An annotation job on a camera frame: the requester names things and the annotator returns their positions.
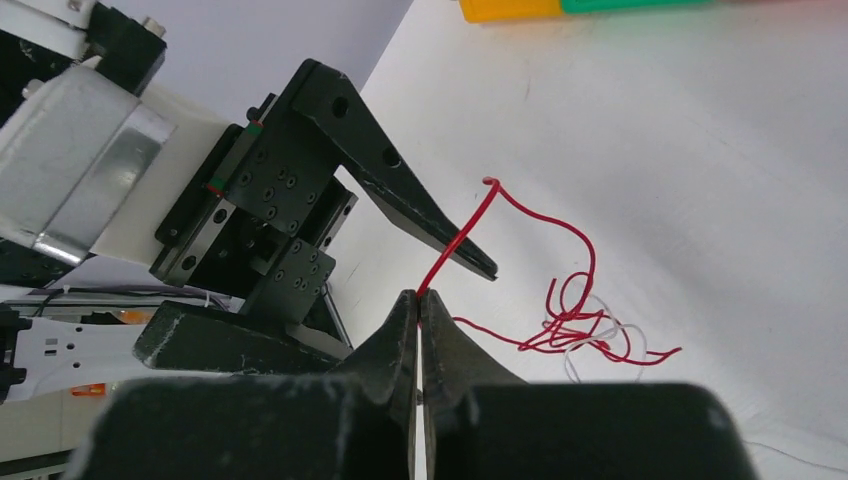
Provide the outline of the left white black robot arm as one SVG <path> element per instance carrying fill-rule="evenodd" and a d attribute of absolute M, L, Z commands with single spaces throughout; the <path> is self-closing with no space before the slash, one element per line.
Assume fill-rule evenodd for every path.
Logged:
<path fill-rule="evenodd" d="M 355 196 L 486 279 L 342 72 L 305 60 L 230 124 L 152 80 L 163 28 L 97 1 L 1 5 L 1 279 L 40 287 L 95 257 L 164 283 L 145 325 L 1 315 L 3 402 L 145 377 L 323 372 L 350 352 L 306 327 Z"/>

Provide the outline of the green plastic bin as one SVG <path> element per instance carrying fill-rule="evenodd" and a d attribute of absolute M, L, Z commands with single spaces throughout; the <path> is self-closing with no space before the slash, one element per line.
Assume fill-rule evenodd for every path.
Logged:
<path fill-rule="evenodd" d="M 710 0 L 561 0 L 562 10 L 569 15 L 605 13 L 655 7 L 674 7 L 710 3 Z"/>

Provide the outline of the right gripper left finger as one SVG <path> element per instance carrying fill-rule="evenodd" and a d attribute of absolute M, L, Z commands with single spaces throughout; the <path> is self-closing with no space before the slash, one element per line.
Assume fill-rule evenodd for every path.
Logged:
<path fill-rule="evenodd" d="M 414 477 L 417 322 L 416 294 L 403 290 L 382 325 L 333 370 L 344 386 L 339 479 Z"/>

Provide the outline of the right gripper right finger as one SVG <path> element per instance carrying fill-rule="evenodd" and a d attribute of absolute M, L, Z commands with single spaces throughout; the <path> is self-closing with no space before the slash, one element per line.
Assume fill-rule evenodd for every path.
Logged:
<path fill-rule="evenodd" d="M 478 386 L 525 383 L 453 320 L 439 293 L 419 299 L 426 470 L 429 479 L 472 479 Z"/>

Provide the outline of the yellow plastic bin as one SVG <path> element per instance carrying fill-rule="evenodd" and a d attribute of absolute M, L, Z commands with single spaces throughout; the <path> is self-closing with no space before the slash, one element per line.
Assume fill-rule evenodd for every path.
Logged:
<path fill-rule="evenodd" d="M 543 19 L 564 14 L 558 0 L 459 0 L 469 23 Z"/>

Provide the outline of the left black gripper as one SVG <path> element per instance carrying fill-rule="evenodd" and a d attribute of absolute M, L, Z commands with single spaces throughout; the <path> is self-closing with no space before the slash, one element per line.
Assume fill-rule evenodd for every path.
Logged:
<path fill-rule="evenodd" d="M 314 59 L 293 110 L 313 124 L 393 225 L 442 252 L 460 228 L 437 205 L 351 80 Z M 242 315 L 164 302 L 132 347 L 153 370 L 245 375 L 324 373 L 353 348 L 304 323 L 335 267 L 326 249 L 357 196 L 316 142 L 271 111 L 274 94 L 228 126 L 155 232 L 150 271 L 164 283 L 244 299 Z M 250 319 L 271 325 L 252 330 Z"/>

